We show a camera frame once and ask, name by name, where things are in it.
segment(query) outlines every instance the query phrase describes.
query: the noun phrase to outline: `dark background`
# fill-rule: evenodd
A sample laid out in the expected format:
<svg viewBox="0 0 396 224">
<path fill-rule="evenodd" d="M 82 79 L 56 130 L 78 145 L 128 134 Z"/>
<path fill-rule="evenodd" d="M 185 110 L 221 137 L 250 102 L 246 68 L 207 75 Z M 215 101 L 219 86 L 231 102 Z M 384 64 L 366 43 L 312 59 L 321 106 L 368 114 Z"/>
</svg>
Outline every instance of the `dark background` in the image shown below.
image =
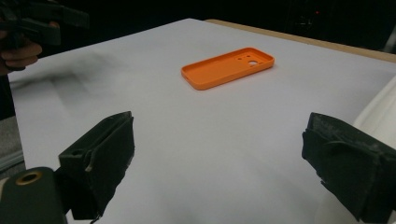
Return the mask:
<svg viewBox="0 0 396 224">
<path fill-rule="evenodd" d="M 126 1 L 59 0 L 90 15 L 90 29 L 60 22 L 61 46 L 40 58 L 187 18 L 217 19 L 382 51 L 396 24 L 396 0 Z M 0 77 L 0 120 L 14 116 L 7 76 Z"/>
</svg>

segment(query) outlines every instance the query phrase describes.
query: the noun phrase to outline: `white table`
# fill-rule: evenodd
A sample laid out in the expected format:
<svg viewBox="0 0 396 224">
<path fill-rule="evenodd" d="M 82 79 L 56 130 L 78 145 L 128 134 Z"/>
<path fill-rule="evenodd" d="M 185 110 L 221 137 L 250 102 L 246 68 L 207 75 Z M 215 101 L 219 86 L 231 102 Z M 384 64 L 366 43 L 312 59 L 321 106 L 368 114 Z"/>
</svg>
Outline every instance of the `white table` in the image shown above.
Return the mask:
<svg viewBox="0 0 396 224">
<path fill-rule="evenodd" d="M 253 47 L 273 68 L 207 91 L 188 63 Z M 353 122 L 396 63 L 183 20 L 40 60 L 10 76 L 27 168 L 130 110 L 135 155 L 98 223 L 314 223 L 327 192 L 302 159 L 311 112 Z M 89 223 L 74 221 L 70 223 Z"/>
</svg>

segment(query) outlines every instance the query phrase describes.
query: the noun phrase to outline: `phone case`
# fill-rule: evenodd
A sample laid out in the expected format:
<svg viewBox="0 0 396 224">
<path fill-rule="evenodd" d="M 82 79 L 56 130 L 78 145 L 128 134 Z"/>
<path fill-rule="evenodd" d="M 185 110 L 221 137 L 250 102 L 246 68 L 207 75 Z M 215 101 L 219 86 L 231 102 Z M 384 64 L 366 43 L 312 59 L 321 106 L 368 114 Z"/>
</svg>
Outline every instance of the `phone case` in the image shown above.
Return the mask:
<svg viewBox="0 0 396 224">
<path fill-rule="evenodd" d="M 203 91 L 270 68 L 274 62 L 267 53 L 244 48 L 185 65 L 181 74 L 196 90 Z"/>
</svg>

